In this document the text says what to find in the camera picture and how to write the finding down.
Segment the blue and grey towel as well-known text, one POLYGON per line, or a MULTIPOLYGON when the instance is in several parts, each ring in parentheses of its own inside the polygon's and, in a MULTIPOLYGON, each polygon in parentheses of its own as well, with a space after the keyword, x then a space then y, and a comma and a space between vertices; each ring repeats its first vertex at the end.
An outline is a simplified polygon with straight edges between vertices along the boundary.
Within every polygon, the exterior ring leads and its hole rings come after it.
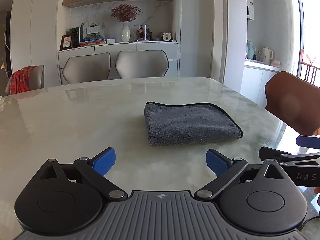
POLYGON ((147 102, 144 117, 151 146, 212 144, 243 137, 240 126, 217 105, 147 102))

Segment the brown leather chair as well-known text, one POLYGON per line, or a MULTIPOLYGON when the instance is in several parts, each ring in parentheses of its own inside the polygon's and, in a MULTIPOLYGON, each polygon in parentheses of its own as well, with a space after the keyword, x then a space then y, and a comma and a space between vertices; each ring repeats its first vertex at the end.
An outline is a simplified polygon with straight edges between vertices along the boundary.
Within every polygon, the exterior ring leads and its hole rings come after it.
POLYGON ((278 72, 265 85, 265 109, 300 135, 319 129, 319 87, 288 72, 278 72))

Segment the white kitchen counter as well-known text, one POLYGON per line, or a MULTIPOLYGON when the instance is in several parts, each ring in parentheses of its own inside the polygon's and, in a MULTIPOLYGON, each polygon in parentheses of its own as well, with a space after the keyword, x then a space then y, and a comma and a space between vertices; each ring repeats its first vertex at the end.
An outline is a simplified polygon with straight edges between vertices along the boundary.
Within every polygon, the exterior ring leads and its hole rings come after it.
POLYGON ((265 85, 278 72, 278 67, 254 60, 245 60, 240 94, 265 108, 267 105, 265 85))

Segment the white electric kettle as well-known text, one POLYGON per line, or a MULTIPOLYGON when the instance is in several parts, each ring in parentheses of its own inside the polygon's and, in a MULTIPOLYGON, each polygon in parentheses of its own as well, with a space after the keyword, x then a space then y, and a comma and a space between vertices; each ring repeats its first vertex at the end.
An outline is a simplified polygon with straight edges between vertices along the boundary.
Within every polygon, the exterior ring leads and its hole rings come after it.
POLYGON ((262 57, 261 57, 263 62, 266 64, 270 64, 273 57, 274 57, 274 51, 268 47, 263 47, 262 57))

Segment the grey chair left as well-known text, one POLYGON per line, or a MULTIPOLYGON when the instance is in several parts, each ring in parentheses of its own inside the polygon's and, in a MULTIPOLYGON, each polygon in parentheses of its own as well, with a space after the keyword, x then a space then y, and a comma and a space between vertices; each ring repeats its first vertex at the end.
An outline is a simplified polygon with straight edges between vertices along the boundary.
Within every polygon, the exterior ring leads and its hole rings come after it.
POLYGON ((68 84, 107 80, 111 70, 110 53, 75 56, 68 59, 62 75, 68 84))

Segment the grey chair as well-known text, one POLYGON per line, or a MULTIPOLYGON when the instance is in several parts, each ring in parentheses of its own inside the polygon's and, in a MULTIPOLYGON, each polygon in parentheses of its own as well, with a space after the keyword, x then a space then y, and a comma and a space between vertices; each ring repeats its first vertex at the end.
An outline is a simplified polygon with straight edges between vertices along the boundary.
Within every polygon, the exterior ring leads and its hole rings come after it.
POLYGON ((75 56, 68 59, 62 75, 68 84, 107 80, 111 70, 110 53, 75 56))
POLYGON ((116 71, 121 79, 164 77, 169 60, 162 50, 120 51, 116 59, 116 71))

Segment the teal kettle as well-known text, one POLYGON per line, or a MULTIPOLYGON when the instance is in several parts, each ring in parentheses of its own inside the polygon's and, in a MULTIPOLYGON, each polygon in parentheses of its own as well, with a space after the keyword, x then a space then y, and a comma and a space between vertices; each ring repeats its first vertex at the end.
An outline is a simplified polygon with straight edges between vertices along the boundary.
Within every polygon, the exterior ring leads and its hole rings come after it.
POLYGON ((250 60, 254 59, 255 45, 252 40, 247 40, 247 58, 250 60))

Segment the chair with red cloth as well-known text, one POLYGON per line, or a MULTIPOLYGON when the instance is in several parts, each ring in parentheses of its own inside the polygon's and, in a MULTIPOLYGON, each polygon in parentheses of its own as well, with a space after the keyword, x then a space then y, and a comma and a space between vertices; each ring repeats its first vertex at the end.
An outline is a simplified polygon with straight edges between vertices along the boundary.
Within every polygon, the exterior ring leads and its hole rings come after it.
POLYGON ((7 95, 44 88, 44 65, 27 66, 14 72, 5 88, 7 95))

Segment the grey chair right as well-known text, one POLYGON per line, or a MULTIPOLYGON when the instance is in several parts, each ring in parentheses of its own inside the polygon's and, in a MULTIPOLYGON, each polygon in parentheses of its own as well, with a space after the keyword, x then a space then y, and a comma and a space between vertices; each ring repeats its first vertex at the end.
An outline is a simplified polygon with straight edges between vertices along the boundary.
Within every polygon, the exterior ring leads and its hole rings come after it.
POLYGON ((121 79, 164 77, 169 60, 162 50, 120 51, 116 59, 116 71, 121 79))

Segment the stack of books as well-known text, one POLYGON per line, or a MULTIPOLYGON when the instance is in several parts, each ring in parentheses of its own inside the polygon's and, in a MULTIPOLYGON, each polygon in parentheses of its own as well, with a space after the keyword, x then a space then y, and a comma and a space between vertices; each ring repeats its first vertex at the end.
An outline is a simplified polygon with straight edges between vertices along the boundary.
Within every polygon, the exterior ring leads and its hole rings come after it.
POLYGON ((92 46, 96 44, 106 44, 106 40, 103 38, 98 40, 82 41, 79 43, 79 46, 84 47, 84 46, 92 46))

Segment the framed picture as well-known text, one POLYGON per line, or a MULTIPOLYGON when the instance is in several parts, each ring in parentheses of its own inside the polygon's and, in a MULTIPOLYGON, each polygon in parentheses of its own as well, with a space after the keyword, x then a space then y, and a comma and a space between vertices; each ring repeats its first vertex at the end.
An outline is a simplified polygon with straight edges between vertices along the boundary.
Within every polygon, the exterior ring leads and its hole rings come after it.
POLYGON ((60 51, 73 48, 72 35, 63 35, 61 38, 60 51))

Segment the clear glass display case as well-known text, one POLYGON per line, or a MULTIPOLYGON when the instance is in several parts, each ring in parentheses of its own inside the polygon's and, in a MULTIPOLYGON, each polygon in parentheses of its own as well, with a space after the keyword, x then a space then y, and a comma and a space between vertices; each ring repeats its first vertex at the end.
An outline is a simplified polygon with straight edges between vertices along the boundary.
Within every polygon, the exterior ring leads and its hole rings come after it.
POLYGON ((150 26, 147 24, 137 24, 133 30, 134 42, 150 41, 150 26))

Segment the small alarm clock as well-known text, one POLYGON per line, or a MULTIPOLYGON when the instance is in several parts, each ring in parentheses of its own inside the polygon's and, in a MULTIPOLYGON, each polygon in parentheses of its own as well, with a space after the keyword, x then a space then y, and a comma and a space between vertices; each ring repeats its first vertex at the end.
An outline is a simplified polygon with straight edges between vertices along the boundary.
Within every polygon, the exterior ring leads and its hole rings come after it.
POLYGON ((172 35, 170 32, 167 32, 167 33, 163 33, 162 34, 162 40, 165 41, 165 42, 169 42, 171 41, 172 39, 172 35))

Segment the white vase with flowers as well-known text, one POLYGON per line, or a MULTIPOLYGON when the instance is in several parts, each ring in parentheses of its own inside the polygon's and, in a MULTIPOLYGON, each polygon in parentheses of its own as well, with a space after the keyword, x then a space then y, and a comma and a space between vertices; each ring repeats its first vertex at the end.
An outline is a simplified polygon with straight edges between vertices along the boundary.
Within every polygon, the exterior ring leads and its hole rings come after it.
POLYGON ((137 16, 142 13, 139 7, 129 4, 120 4, 111 10, 111 16, 123 24, 121 30, 121 40, 123 42, 129 42, 131 37, 129 23, 135 21, 137 16))

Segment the white wall box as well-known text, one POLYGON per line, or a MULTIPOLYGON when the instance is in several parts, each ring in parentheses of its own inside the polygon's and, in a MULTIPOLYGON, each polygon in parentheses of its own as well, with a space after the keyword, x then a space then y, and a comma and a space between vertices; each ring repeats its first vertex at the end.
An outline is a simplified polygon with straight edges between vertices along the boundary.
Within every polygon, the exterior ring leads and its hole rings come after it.
POLYGON ((254 1, 247 0, 247 19, 254 20, 254 1))

